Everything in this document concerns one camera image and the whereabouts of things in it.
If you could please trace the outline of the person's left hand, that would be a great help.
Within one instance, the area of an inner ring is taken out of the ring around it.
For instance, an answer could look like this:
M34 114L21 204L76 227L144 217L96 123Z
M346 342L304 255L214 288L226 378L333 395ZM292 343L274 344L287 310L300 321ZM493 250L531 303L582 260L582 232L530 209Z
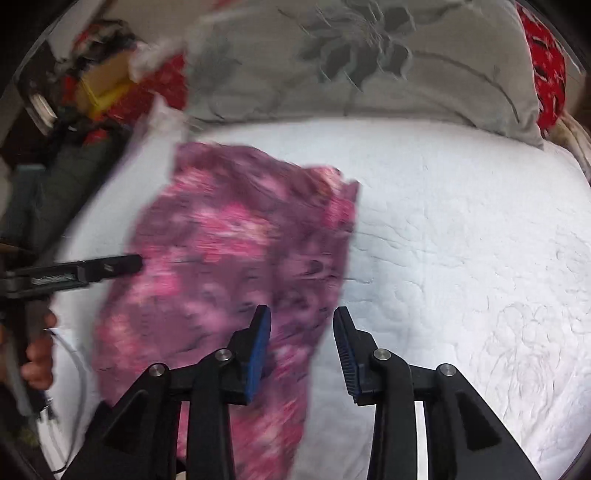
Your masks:
M57 317L50 310L44 316L46 329L27 348L28 362L21 367L23 379L34 389L48 390L53 384L53 339L49 329L57 325Z

